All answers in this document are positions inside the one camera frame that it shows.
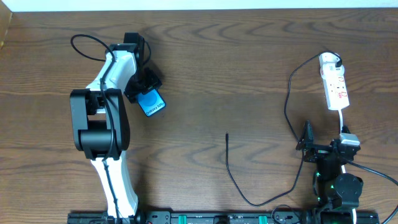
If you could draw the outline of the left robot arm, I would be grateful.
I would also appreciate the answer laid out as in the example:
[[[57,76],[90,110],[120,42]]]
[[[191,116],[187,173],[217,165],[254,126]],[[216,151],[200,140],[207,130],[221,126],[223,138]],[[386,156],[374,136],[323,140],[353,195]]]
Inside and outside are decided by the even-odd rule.
[[[145,223],[126,162],[130,126],[124,102],[137,103],[147,117],[166,107],[158,92],[162,82],[147,67],[150,49],[137,32],[121,44],[105,45],[104,63],[85,88],[72,90],[70,109],[74,144],[96,169],[108,203],[107,223]]]

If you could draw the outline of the blue Galaxy smartphone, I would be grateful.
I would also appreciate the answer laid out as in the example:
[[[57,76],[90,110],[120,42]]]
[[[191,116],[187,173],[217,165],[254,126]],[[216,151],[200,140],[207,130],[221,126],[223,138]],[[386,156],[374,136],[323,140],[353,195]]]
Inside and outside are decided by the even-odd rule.
[[[151,90],[147,94],[140,93],[137,102],[147,117],[150,117],[166,107],[164,99],[158,90]]]

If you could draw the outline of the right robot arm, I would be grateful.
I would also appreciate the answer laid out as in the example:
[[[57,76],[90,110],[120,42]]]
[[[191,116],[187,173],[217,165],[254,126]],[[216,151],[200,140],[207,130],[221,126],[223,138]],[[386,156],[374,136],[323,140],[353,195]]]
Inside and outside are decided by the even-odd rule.
[[[305,162],[316,164],[313,191],[318,205],[307,215],[309,223],[355,223],[359,198],[363,190],[362,178],[347,173],[343,166],[353,161],[360,150],[358,137],[343,126],[339,137],[328,145],[314,143],[312,126],[306,121],[296,146]]]

